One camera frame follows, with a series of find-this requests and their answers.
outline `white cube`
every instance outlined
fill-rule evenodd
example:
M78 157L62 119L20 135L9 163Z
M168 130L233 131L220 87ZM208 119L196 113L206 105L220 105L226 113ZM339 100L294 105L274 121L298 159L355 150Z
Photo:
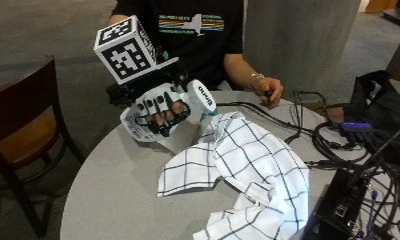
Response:
M154 48L136 16L97 31L93 51L118 84L156 69Z

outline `wrist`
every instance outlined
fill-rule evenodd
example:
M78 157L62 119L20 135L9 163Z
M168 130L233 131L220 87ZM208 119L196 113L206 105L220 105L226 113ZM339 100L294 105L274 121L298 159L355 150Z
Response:
M257 91L257 82L264 78L265 76L261 73L252 73L248 79L248 88L253 91Z

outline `white robotic hand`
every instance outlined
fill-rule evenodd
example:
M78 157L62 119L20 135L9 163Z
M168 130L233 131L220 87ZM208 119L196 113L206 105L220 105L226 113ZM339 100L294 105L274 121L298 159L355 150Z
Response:
M182 111L178 113L172 110L172 106L176 103L180 103L182 106ZM173 126L184 121L190 114L189 106L169 83L164 83L145 92L136 99L136 107L140 116L134 118L134 123L138 126L148 127L153 134L160 133L164 137L169 136Z
M169 83L145 92L137 99L132 108L126 108L120 115L121 123L130 136L141 142L154 142L170 135L177 124L189 115L198 117L216 109L213 97L198 80L186 85L186 93L178 92ZM174 103L182 105L182 111L172 111Z

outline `black t-shirt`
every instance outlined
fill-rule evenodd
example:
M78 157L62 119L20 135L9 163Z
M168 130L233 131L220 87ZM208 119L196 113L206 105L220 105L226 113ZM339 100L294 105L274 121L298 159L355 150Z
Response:
M136 15L154 47L216 89L225 53L242 53L242 12L242 0L117 0L112 15Z

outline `gray floor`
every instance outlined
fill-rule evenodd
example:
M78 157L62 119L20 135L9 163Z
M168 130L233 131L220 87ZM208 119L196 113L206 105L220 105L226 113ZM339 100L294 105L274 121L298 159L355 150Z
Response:
M55 56L62 114L86 154L117 126L121 111L108 105L104 88L113 79L92 52L94 33L106 24L113 4L97 0L0 0L0 84L29 71L44 55ZM355 76L385 69L398 42L400 26L381 14L358 13L329 102L349 100ZM66 154L52 174L28 186L39 211L45 193L65 191L77 168ZM59 239L64 202L65 193L53 202L45 239ZM0 192L0 204L0 239L36 239L11 193Z

